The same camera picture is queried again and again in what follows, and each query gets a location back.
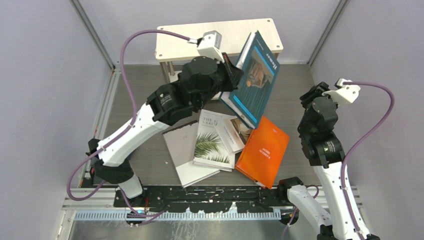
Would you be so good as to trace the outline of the teal Humor book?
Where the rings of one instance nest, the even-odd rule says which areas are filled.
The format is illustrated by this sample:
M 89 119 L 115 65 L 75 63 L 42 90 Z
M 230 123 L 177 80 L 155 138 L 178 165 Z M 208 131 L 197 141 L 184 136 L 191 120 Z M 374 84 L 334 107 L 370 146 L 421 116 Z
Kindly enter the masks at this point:
M 280 63 L 259 31 L 251 32 L 237 59 L 243 70 L 237 89 L 222 92 L 219 100 L 250 129 L 256 129 L 280 71 Z

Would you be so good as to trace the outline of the orange book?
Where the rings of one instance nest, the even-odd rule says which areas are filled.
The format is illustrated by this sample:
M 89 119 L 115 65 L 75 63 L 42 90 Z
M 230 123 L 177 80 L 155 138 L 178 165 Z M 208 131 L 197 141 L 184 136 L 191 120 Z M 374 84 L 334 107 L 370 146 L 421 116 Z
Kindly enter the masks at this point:
M 289 141 L 288 134 L 263 116 L 258 127 L 252 130 L 235 169 L 260 187 L 271 189 Z

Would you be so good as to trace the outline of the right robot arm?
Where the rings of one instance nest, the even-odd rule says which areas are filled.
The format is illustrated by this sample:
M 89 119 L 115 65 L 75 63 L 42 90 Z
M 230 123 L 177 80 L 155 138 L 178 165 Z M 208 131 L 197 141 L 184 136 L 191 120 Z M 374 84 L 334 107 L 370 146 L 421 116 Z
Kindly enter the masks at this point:
M 335 90 L 321 82 L 300 97 L 304 108 L 297 131 L 302 151 L 318 176 L 328 210 L 307 191 L 298 177 L 279 181 L 277 198 L 283 205 L 293 204 L 313 227 L 318 240 L 377 240 L 366 227 L 350 186 L 345 152 L 333 132 L 338 107 L 353 103 L 360 87 L 340 78 Z

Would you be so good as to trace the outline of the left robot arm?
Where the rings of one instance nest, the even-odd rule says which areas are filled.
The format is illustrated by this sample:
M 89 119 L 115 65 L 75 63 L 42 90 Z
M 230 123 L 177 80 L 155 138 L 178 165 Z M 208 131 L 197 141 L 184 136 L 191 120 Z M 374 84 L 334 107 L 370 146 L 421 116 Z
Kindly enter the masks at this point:
M 133 206 L 141 206 L 146 193 L 129 155 L 155 134 L 199 112 L 219 92 L 238 88 L 244 72 L 226 53 L 222 56 L 223 61 L 198 56 L 184 64 L 177 81 L 161 85 L 128 122 L 109 137 L 89 142 L 95 175 L 118 185 Z

